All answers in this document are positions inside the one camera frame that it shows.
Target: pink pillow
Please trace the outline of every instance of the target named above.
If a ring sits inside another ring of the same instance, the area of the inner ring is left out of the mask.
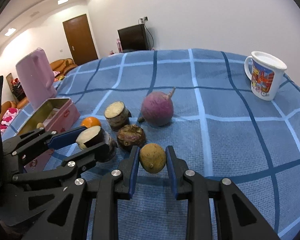
[[[54,74],[54,77],[56,77],[60,74],[60,71],[54,71],[53,74]]]
[[[0,124],[0,132],[1,132],[1,134],[3,134],[7,128],[8,128],[8,126]]]
[[[18,115],[20,109],[8,108],[2,117],[1,124],[9,126],[13,119]]]

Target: purple turnip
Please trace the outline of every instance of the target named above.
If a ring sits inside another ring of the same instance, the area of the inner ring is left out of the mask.
[[[176,88],[169,94],[154,91],[146,96],[141,105],[142,117],[139,122],[146,120],[150,125],[163,126],[170,122],[173,116],[173,103],[171,97]]]

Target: television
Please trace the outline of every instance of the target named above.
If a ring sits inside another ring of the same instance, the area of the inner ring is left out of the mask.
[[[144,24],[118,30],[123,52],[149,50]]]

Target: brown potato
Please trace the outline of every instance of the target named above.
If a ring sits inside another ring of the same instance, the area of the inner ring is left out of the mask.
[[[149,173],[158,173],[166,165],[166,153],[156,143],[149,143],[140,150],[139,159],[142,167]]]
[[[127,124],[118,131],[117,141],[122,149],[130,152],[134,145],[142,147],[145,144],[146,134],[141,127]]]

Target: ceiling light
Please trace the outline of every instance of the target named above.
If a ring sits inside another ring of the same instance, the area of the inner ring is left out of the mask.
[[[11,28],[8,30],[8,32],[4,35],[4,36],[10,36],[11,34],[13,34],[16,31],[15,28]]]
[[[68,2],[68,0],[58,0],[58,4],[62,4],[62,3],[65,3],[65,2]]]

